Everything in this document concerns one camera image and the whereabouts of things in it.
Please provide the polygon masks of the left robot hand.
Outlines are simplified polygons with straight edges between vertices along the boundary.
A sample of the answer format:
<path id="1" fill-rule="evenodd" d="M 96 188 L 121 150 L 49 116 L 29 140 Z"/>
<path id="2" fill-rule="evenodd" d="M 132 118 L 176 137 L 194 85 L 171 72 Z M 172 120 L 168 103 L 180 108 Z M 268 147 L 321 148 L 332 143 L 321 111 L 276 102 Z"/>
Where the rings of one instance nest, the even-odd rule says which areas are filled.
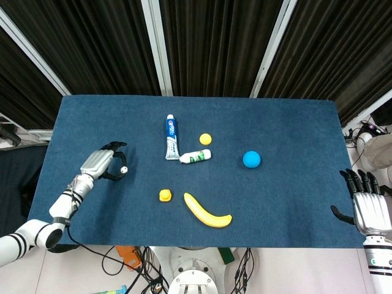
<path id="1" fill-rule="evenodd" d="M 111 181 L 119 181 L 128 172 L 126 156 L 123 152 L 118 151 L 123 146 L 127 146 L 127 143 L 112 141 L 101 147 L 101 149 L 94 151 L 81 166 L 81 173 L 89 175 L 94 180 L 103 178 Z M 111 174 L 108 171 L 113 158 L 119 158 L 122 162 L 118 175 Z"/>

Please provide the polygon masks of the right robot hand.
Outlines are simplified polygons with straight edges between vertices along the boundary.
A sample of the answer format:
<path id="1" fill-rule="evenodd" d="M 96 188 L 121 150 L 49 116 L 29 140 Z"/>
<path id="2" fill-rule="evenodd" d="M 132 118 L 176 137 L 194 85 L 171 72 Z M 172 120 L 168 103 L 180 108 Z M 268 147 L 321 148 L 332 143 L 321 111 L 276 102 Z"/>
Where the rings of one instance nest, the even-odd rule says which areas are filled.
<path id="1" fill-rule="evenodd" d="M 383 195 L 383 187 L 379 186 L 371 172 L 351 169 L 341 170 L 340 175 L 347 185 L 353 206 L 353 216 L 342 214 L 331 205 L 334 216 L 342 222 L 354 225 L 364 236 L 391 233 L 391 217 Z"/>

